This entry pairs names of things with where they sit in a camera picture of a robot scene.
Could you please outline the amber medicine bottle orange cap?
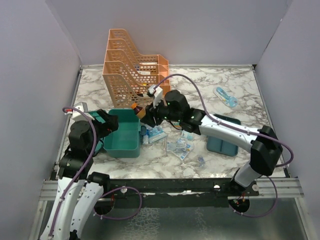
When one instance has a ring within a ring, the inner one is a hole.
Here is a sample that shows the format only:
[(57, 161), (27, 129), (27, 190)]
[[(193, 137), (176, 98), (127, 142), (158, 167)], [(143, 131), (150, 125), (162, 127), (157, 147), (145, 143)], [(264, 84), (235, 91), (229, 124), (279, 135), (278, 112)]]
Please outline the amber medicine bottle orange cap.
[(144, 107), (141, 107), (141, 106), (138, 106), (137, 103), (133, 103), (131, 105), (131, 108), (133, 109), (134, 111), (134, 114), (139, 118), (139, 119), (142, 119), (145, 117), (146, 115), (146, 110)]

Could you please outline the clear blue gauze packet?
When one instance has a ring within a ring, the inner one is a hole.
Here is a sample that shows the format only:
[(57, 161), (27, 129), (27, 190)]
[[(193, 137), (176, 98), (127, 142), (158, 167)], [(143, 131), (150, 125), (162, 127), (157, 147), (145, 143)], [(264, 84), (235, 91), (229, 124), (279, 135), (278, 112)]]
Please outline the clear blue gauze packet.
[(161, 126), (148, 127), (147, 128), (148, 143), (152, 144), (159, 141), (167, 136)]

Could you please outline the white blue bandage roll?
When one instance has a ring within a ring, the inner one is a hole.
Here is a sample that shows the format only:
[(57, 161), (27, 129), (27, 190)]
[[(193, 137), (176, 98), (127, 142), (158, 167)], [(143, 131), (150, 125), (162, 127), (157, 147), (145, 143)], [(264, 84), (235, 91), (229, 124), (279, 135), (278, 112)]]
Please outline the white blue bandage roll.
[(140, 130), (140, 134), (142, 136), (142, 144), (148, 145), (149, 144), (149, 130), (146, 126), (142, 126)]

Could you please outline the teal plastic medicine box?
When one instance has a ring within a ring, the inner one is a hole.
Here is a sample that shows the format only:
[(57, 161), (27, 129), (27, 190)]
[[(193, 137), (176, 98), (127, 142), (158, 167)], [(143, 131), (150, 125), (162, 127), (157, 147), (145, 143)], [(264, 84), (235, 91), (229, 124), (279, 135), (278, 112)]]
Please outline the teal plastic medicine box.
[(105, 150), (112, 158), (137, 158), (142, 138), (140, 119), (129, 108), (114, 108), (108, 113), (118, 116), (118, 130), (100, 138), (94, 153)]

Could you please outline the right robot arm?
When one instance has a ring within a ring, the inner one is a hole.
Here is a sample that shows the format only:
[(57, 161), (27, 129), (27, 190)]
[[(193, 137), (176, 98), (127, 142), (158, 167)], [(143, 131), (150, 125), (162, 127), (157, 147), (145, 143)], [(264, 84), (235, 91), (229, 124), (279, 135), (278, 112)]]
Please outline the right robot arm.
[(155, 127), (162, 121), (177, 122), (186, 132), (221, 139), (250, 154), (249, 161), (236, 171), (230, 181), (229, 189), (234, 195), (242, 195), (259, 177), (273, 174), (283, 148), (271, 127), (245, 127), (190, 107), (178, 90), (162, 94), (160, 87), (152, 86), (148, 96), (153, 98), (153, 102), (145, 108), (145, 124)]

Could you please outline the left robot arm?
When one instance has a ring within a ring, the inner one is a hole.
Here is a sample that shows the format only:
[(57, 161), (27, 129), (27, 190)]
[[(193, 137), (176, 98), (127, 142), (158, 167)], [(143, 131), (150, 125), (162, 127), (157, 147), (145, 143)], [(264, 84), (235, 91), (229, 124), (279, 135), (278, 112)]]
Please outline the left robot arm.
[(69, 147), (59, 162), (57, 191), (41, 240), (79, 240), (92, 211), (101, 219), (109, 219), (107, 211), (99, 211), (98, 199), (123, 189), (111, 188), (110, 176), (100, 172), (88, 174), (97, 153), (99, 140), (116, 136), (126, 129), (124, 123), (139, 126), (132, 109), (102, 109), (92, 116), (76, 107), (65, 107), (66, 114), (79, 113), (70, 127)]

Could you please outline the clear bag of wipes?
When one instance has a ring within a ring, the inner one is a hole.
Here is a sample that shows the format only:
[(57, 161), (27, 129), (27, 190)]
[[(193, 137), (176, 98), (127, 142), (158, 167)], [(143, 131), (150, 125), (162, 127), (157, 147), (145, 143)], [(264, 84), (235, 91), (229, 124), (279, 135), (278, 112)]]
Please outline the clear bag of wipes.
[(181, 161), (184, 161), (193, 149), (193, 145), (188, 143), (184, 138), (179, 138), (176, 142), (166, 143), (166, 151)]

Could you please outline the blue white dressing packet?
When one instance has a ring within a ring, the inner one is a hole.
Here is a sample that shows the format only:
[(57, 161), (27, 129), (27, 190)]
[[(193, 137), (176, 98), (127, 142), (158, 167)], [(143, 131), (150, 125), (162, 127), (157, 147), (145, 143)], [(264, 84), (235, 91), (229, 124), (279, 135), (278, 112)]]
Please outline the blue white dressing packet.
[(194, 140), (194, 133), (187, 132), (187, 131), (183, 130), (181, 132), (181, 138), (187, 139), (188, 141), (193, 141)]

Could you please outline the peach plastic file organizer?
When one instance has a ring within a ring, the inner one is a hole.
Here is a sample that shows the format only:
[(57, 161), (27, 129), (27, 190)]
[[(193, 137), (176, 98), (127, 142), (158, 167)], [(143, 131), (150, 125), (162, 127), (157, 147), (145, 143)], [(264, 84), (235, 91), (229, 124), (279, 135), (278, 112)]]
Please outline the peach plastic file organizer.
[(148, 88), (169, 75), (169, 61), (160, 54), (141, 54), (125, 29), (110, 29), (102, 76), (115, 108), (145, 107)]

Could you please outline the small clear blue packet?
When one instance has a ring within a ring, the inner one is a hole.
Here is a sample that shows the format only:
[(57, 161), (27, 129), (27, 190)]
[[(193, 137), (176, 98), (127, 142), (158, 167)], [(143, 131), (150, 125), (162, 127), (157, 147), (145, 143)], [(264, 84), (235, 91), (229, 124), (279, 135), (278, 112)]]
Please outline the small clear blue packet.
[(203, 156), (197, 155), (196, 159), (199, 167), (203, 167), (205, 165), (205, 159), (203, 158)]

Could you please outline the teal divided tray insert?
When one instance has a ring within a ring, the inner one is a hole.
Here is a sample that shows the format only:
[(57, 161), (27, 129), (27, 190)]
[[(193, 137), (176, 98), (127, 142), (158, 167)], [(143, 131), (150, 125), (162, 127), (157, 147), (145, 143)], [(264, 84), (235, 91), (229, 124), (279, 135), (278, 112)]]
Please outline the teal divided tray insert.
[[(241, 125), (241, 121), (239, 119), (224, 116), (224, 115), (219, 115), (219, 114), (214, 114), (214, 116), (224, 121)], [(235, 157), (239, 151), (239, 147), (237, 145), (213, 136), (209, 136), (207, 138), (206, 149), (210, 152), (218, 153), (228, 157)]]

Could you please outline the blue toothbrush blister pack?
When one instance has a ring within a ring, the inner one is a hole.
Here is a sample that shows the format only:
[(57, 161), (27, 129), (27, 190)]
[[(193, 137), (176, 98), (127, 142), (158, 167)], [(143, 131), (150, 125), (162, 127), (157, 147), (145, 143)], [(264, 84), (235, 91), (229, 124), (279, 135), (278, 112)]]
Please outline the blue toothbrush blister pack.
[(229, 95), (229, 93), (220, 86), (215, 87), (213, 93), (229, 108), (235, 108), (238, 105), (237, 98)]

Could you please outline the black metal base rail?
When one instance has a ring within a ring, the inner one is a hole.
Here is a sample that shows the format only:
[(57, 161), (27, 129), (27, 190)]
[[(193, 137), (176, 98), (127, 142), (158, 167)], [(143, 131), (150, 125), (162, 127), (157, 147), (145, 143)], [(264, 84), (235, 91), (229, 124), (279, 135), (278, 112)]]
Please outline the black metal base rail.
[(141, 194), (143, 208), (227, 208), (228, 198), (258, 196), (250, 183), (246, 190), (233, 187), (230, 178), (110, 179), (107, 190), (135, 188)]

